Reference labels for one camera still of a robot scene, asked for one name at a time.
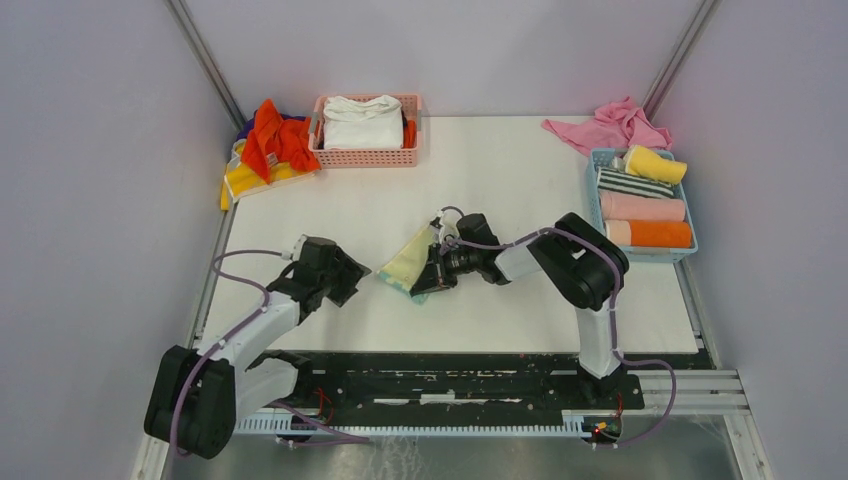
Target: gray wall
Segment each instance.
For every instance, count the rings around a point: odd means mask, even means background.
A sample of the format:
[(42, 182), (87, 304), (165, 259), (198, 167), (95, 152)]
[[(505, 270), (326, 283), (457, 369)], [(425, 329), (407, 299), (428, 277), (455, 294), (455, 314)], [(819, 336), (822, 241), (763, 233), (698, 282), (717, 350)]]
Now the gray wall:
[(420, 92), (432, 115), (642, 101), (698, 0), (188, 0), (245, 114)]
[(164, 2), (4, 1), (0, 52), (0, 478), (127, 478), (233, 130)]
[(697, 287), (778, 478), (844, 478), (848, 3), (723, 2), (657, 123), (691, 164)]

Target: pink basket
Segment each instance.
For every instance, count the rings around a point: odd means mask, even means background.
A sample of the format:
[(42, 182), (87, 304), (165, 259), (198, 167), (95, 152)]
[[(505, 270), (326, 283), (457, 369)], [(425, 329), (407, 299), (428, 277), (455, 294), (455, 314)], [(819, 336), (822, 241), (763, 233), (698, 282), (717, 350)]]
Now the pink basket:
[[(380, 95), (342, 95), (358, 102), (367, 102)], [(412, 148), (356, 148), (356, 149), (319, 149), (324, 137), (324, 102), (323, 96), (315, 102), (312, 111), (312, 121), (309, 123), (309, 151), (315, 155), (321, 168), (350, 168), (350, 167), (414, 167), (418, 164), (418, 149), (421, 146), (421, 97), (419, 95), (400, 93), (390, 94), (400, 100), (403, 114), (408, 120), (415, 120), (415, 144)]]

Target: white tabletop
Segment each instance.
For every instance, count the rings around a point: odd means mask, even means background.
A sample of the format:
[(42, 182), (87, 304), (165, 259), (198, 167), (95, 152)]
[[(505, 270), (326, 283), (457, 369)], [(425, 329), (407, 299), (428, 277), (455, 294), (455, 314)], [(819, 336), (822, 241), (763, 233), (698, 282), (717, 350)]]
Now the white tabletop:
[[(557, 120), (581, 122), (585, 117)], [(415, 168), (338, 169), (241, 200), (227, 250), (291, 250), (301, 234), (335, 240), (375, 272), (445, 205), (481, 212), (502, 242), (567, 212), (587, 216), (587, 160), (540, 127), (542, 117), (425, 118)], [(285, 266), (267, 256), (225, 260), (225, 271), (262, 284)], [(220, 280), (204, 336), (240, 320), (257, 300)], [(631, 263), (619, 307), (625, 352), (691, 353), (695, 339), (674, 268)], [(574, 309), (547, 276), (506, 286), (477, 274), (416, 305), (375, 275), (337, 308), (329, 301), (271, 348), (356, 352), (576, 353)]]

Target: yellow cloth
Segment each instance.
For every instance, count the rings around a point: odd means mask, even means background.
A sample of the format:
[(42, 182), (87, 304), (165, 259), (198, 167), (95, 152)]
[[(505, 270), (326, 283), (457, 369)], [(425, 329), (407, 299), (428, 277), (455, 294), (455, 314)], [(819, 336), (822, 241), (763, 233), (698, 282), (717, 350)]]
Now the yellow cloth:
[[(424, 265), (427, 263), (427, 249), (433, 241), (433, 231), (429, 225), (425, 225), (403, 247), (403, 250), (377, 272), (377, 278), (408, 296), (412, 286), (418, 281), (421, 271), (424, 270)], [(410, 298), (421, 305), (428, 296), (429, 294), (425, 293)]]
[(677, 185), (686, 173), (686, 164), (666, 160), (641, 145), (630, 147), (624, 155), (625, 171), (631, 175)]
[(224, 182), (221, 184), (221, 210), (227, 211), (230, 209), (232, 202), (230, 189), (232, 189), (233, 198), (238, 201), (241, 197), (261, 192), (275, 186), (278, 182), (300, 177), (306, 173), (309, 172), (294, 170), (288, 162), (278, 163), (271, 167), (271, 185), (267, 185), (250, 167), (235, 158), (227, 165), (227, 173)]

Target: pink towel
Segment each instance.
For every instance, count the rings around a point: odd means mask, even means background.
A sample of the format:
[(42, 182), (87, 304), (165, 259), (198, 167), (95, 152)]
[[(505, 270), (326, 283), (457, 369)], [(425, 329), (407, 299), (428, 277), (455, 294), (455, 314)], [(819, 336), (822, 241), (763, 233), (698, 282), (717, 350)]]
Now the pink towel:
[(607, 220), (604, 222), (604, 227), (607, 231), (607, 238), (619, 247), (629, 247), (633, 241), (633, 234), (630, 232), (630, 222), (627, 220)]
[(611, 102), (595, 110), (595, 118), (580, 125), (545, 120), (542, 128), (560, 140), (589, 156), (593, 148), (628, 148), (642, 145), (648, 148), (671, 148), (671, 133), (667, 128), (654, 128), (645, 112), (630, 97)]
[(645, 198), (607, 190), (598, 193), (604, 220), (682, 222), (686, 216), (686, 205), (679, 198)]

